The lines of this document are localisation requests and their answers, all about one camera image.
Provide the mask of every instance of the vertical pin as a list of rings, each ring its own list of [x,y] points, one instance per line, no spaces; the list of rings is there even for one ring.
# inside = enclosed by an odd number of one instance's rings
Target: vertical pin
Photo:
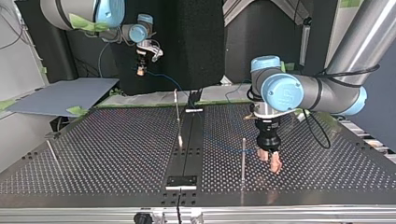
[[[247,154],[247,139],[242,139],[242,184],[245,184],[245,166],[246,166],[246,154]]]
[[[180,124],[180,112],[178,110],[178,97],[177,97],[177,89],[174,91],[175,95],[175,104],[176,104],[176,113],[177,113],[177,127],[178,127],[178,145],[183,147],[183,138],[181,137],[181,124]]]

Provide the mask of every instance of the metal bracket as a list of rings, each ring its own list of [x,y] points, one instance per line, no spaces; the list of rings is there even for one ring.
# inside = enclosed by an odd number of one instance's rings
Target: metal bracket
[[[196,190],[197,176],[169,176],[166,184],[166,190]]]
[[[227,27],[238,15],[241,13],[250,3],[255,0],[228,0],[223,6],[224,12],[224,26]],[[298,0],[271,0],[277,5],[283,12],[286,13],[294,21],[294,13],[298,4]],[[304,19],[309,16],[308,11],[303,4],[298,4],[297,15],[295,22],[297,25],[301,25]]]

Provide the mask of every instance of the small object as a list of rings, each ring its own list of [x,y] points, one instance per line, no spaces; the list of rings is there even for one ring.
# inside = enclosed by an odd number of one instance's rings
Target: small object
[[[178,145],[179,145],[180,147],[183,147],[183,138],[181,137],[180,113],[179,113],[179,110],[178,110],[177,89],[175,89],[174,95],[175,95],[176,114],[177,114],[177,127],[178,127],[178,136],[177,136],[177,140],[178,140]]]
[[[242,184],[245,184],[245,167],[246,167],[246,151],[247,151],[247,139],[242,139]]]
[[[244,120],[250,120],[250,119],[257,119],[257,117],[254,115],[254,113],[251,113],[244,117]]]
[[[136,224],[151,224],[152,222],[150,214],[138,213],[134,216],[134,223]]]
[[[186,113],[198,113],[198,112],[204,112],[202,108],[200,109],[186,109]]]
[[[269,159],[269,153],[266,150],[263,150],[261,148],[257,149],[257,155],[259,156],[261,161],[268,161]]]
[[[277,175],[280,174],[282,169],[282,162],[280,161],[279,152],[274,152],[271,158],[271,171]]]
[[[144,76],[145,75],[145,67],[141,67],[141,66],[139,66],[138,68],[137,68],[137,75],[138,76],[140,76],[140,77],[142,77],[142,76]]]

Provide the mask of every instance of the thin metal post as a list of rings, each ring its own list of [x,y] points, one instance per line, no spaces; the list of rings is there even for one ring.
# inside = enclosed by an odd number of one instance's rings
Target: thin metal post
[[[246,167],[246,154],[247,154],[247,139],[242,139],[242,184],[245,184],[245,167]]]

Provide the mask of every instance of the gray plate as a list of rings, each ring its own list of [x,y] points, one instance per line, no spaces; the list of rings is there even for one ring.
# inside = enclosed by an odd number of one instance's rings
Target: gray plate
[[[59,160],[43,146],[0,175],[0,207],[166,205],[177,132],[173,107],[94,110],[53,143]]]
[[[275,175],[269,162],[257,157],[259,132],[253,120],[243,120],[249,114],[247,105],[209,105],[204,111],[191,137],[204,141],[190,144],[201,148],[203,156],[190,157],[185,171],[200,176],[200,184],[187,195],[186,206],[396,204],[396,166],[329,116],[318,118],[332,141],[328,150],[318,145],[305,121],[292,115],[282,118],[278,133],[283,168]],[[309,120],[326,144],[319,127]],[[242,185],[244,137],[247,176]]]

